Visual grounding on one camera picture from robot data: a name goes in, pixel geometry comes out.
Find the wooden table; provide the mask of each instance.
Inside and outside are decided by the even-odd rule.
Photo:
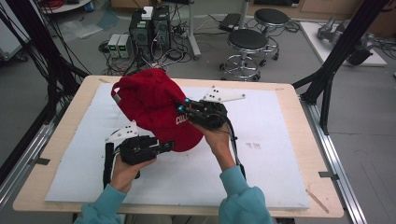
[[[60,160],[89,107],[99,85],[114,83],[120,77],[89,76],[81,84],[75,98],[53,133],[41,158],[49,159],[48,165],[37,164],[24,183],[13,207],[17,211],[63,211],[79,212],[81,203],[50,203],[46,194],[55,177]],[[307,210],[270,210],[273,217],[342,217],[344,210],[330,178],[322,178],[318,172],[327,168],[310,129],[297,93],[290,84],[236,82],[198,79],[173,79],[183,87],[239,88],[274,91],[277,95],[294,154],[300,167],[306,193],[311,207]],[[205,206],[159,206],[123,204],[120,213],[168,214],[192,216],[216,216],[217,207]]]

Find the long sleeve shirt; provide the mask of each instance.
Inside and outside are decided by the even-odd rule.
[[[221,173],[220,179],[227,192],[227,198],[219,206],[220,224],[273,224],[264,194],[259,188],[248,185],[239,166]],[[76,219],[75,224],[121,224],[117,211],[125,197],[126,193],[107,185],[94,203],[82,206],[82,216]]]

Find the person's arm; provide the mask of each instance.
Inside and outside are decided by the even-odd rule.
[[[219,206],[219,223],[272,224],[272,218],[265,205],[264,194],[257,187],[251,188],[242,175],[241,168],[235,165],[226,125],[215,131],[197,124],[192,125],[204,134],[222,171],[220,179],[227,192],[227,198]]]
[[[116,157],[113,177],[101,195],[94,203],[86,203],[81,207],[81,217],[77,218],[75,224],[86,223],[117,223],[121,224],[120,216],[117,214],[127,192],[132,187],[132,181],[140,169],[154,163],[155,160],[145,161],[137,165],[129,165]]]

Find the red cap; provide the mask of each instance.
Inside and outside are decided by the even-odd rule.
[[[177,104],[183,103],[186,95],[162,69],[150,68],[122,77],[111,95],[138,127],[153,132],[160,142],[174,140],[174,151],[192,149],[203,137],[185,115],[177,112]]]

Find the round stool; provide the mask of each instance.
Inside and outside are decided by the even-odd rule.
[[[254,81],[260,79],[260,70],[257,63],[248,57],[248,54],[262,52],[266,48],[265,38],[259,32],[241,29],[232,31],[228,36],[228,45],[237,49],[241,54],[229,57],[225,63],[220,65],[220,69],[224,70],[222,80],[225,76],[242,78],[245,81],[252,78]]]
[[[279,57],[279,45],[268,34],[273,28],[283,27],[286,24],[286,22],[289,21],[289,17],[285,13],[279,10],[273,8],[262,8],[254,13],[254,20],[258,24],[264,26],[264,29],[262,30],[262,34],[265,36],[266,42],[269,43],[271,40],[271,42],[275,43],[274,45],[268,44],[267,49],[265,51],[264,59],[260,62],[260,66],[265,66],[268,52],[276,50],[276,54],[274,55],[273,59],[277,60]]]

